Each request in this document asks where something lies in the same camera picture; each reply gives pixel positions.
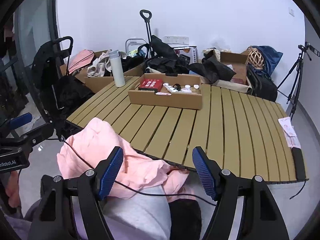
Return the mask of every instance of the human hand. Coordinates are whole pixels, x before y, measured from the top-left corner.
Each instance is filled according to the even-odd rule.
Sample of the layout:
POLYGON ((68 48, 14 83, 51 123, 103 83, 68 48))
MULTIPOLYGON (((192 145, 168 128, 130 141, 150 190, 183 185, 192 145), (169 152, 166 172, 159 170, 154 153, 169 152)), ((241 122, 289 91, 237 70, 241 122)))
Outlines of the human hand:
POLYGON ((16 208, 21 205, 17 171, 12 171, 10 173, 9 180, 5 188, 5 193, 9 197, 8 203, 10 207, 16 208))

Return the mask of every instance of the open cardboard box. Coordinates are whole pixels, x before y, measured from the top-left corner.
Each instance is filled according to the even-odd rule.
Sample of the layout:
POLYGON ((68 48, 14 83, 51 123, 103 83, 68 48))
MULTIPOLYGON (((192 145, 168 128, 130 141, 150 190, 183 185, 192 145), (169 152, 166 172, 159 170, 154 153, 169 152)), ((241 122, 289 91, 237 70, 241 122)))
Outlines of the open cardboard box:
MULTIPOLYGON (((101 56, 102 53, 106 53, 107 50, 102 50, 102 51, 98 51, 98 52, 94 52, 94 55, 99 58, 101 56)), ((87 77, 87 69, 88 69, 89 65, 85 68, 83 68, 82 70, 80 70, 80 72, 75 75, 75 77, 80 80, 82 83, 85 83, 85 80, 84 78, 87 77)), ((66 75, 66 71, 67 71, 67 65, 66 64, 63 64, 60 66, 60 70, 61 70, 61 73, 63 76, 66 75)))
MULTIPOLYGON (((94 55, 99 58, 103 52, 107 52, 107 50, 95 52, 94 55)), ((141 77, 143 75, 142 65, 140 65, 124 72, 124 76, 134 76, 134 77, 141 77)), ((98 93, 101 89, 105 86, 110 84, 113 81, 113 77, 90 77, 87 76, 87 68, 82 69, 75 77, 80 80, 82 83, 85 83, 86 87, 90 88, 93 93, 98 93)), ((60 70, 63 76, 66 74, 67 65, 63 64, 60 66, 60 70)))
POLYGON ((247 61, 248 56, 244 54, 224 51, 220 53, 220 62, 224 65, 231 64, 233 71, 236 72, 232 78, 241 79, 243 81, 243 85, 247 82, 247 61))
POLYGON ((222 51, 220 54, 220 60, 224 65, 231 64, 234 69, 234 72, 236 72, 233 78, 238 78, 243 80, 244 84, 218 80, 213 85, 217 87, 238 91, 241 93, 250 94, 252 92, 252 86, 249 79, 247 78, 248 54, 246 54, 246 52, 237 54, 237 53, 222 51))
MULTIPOLYGON (((124 72, 124 76, 141 77, 143 75, 142 65, 140 65, 124 72)), ((98 93, 105 86, 113 81, 113 77, 87 77, 83 78, 86 87, 90 88, 93 93, 98 93)))
MULTIPOLYGON (((168 93, 163 87, 161 92, 168 93)), ((178 74, 177 76, 167 76, 166 74, 143 74, 128 91, 129 99, 132 104, 148 105, 148 106, 169 106, 176 108, 197 109, 202 108, 202 94, 200 76, 178 74), (199 89, 195 93, 173 92, 171 95, 156 95, 153 91, 136 90, 135 87, 142 83, 144 79, 161 79, 164 83, 170 85, 180 84, 193 86, 199 85, 199 89)))

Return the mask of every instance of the silver screw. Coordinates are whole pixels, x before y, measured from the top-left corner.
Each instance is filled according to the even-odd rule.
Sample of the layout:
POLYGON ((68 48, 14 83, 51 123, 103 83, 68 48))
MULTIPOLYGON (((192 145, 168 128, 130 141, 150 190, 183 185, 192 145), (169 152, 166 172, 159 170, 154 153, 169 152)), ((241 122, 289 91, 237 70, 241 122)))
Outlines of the silver screw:
POLYGON ((223 174, 223 175, 226 175, 226 176, 228 176, 228 175, 230 175, 230 171, 229 170, 227 170, 227 169, 223 169, 222 171, 221 171, 221 173, 223 174))
POLYGON ((257 181, 257 182, 261 182, 262 181, 262 177, 257 175, 254 177, 254 179, 257 181))
POLYGON ((94 170, 87 170, 87 171, 85 172, 85 174, 86 174, 88 177, 90 177, 90 176, 92 176, 92 175, 94 174, 94 170))
POLYGON ((53 181, 54 182, 58 182, 58 181, 60 181, 61 180, 61 176, 55 176, 54 178, 53 178, 53 181))

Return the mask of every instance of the tripod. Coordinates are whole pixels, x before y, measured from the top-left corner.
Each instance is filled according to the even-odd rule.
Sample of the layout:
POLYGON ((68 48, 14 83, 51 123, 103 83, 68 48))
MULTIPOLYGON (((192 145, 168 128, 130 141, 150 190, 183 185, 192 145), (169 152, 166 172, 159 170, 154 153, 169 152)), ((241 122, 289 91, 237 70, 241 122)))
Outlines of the tripod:
POLYGON ((293 86, 292 86, 292 89, 291 89, 291 92, 288 96, 288 101, 287 101, 287 104, 289 102, 291 102, 291 99, 292 99, 292 95, 294 93, 294 89, 296 87, 296 83, 298 81, 298 85, 297 85, 297 92, 294 96, 294 100, 293 100, 293 103, 292 103, 292 109, 291 109, 291 112, 290 112, 290 118, 292 119, 295 111, 296 111, 296 108, 297 108, 297 104, 298 104, 298 98, 299 98, 299 94, 300 94, 300 89, 301 89, 301 83, 302 83, 302 69, 303 69, 303 56, 304 56, 304 53, 306 53, 309 57, 309 60, 311 61, 311 57, 310 55, 308 54, 307 50, 310 49, 314 54, 316 54, 318 57, 320 57, 320 52, 318 50, 316 50, 314 47, 312 47, 310 45, 310 43, 306 42, 304 46, 302 45, 299 45, 298 48, 301 50, 301 52, 299 53, 299 56, 298 56, 298 59, 297 61, 293 64, 292 68, 289 70, 288 74, 285 76, 285 78, 281 81, 281 83, 279 84, 279 86, 277 87, 277 89, 279 89, 279 87, 281 87, 281 85, 284 83, 284 81, 288 78, 288 76, 292 73, 292 71, 296 68, 297 69, 297 75, 296 75, 296 78, 294 80, 294 83, 293 83, 293 86))

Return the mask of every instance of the cardboard box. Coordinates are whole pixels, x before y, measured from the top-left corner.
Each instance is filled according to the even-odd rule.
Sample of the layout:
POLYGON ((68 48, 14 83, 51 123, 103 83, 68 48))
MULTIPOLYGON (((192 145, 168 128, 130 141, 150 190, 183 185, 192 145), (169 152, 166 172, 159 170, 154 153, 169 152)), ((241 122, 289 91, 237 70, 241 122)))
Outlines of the cardboard box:
POLYGON ((186 56, 190 59, 189 64, 198 62, 197 46, 173 47, 179 57, 186 56))
MULTIPOLYGON (((141 77, 143 75, 142 66, 144 63, 124 72, 124 76, 141 77)), ((92 90, 93 93, 98 93, 105 86, 113 81, 113 77, 87 77, 83 78, 83 83, 92 90)))
MULTIPOLYGON (((94 52, 94 55, 99 58, 101 56, 101 54, 103 52, 107 52, 107 50, 102 50, 102 51, 98 51, 98 52, 94 52)), ((80 80, 82 83, 85 83, 84 78, 87 77, 87 68, 89 67, 89 65, 85 68, 83 68, 82 70, 80 70, 80 72, 75 75, 75 77, 80 80)), ((66 71, 67 71, 67 65, 63 64, 62 66, 60 66, 60 70, 63 76, 66 75, 66 71)))
POLYGON ((220 61, 224 65, 231 64, 233 67, 233 71, 236 72, 236 74, 233 76, 233 78, 241 79, 243 81, 243 85, 246 85, 246 82, 247 82, 247 62, 248 62, 247 55, 222 51, 220 53, 220 61))
POLYGON ((129 99, 132 104, 148 105, 148 106, 169 106, 176 108, 197 109, 202 108, 202 94, 200 76, 178 74, 177 76, 167 76, 166 74, 143 74, 128 91, 129 99), (135 90, 135 87, 144 79, 161 79, 164 83, 174 85, 176 83, 181 86, 199 85, 197 93, 181 93, 173 92, 171 95, 156 95, 153 91, 135 90))

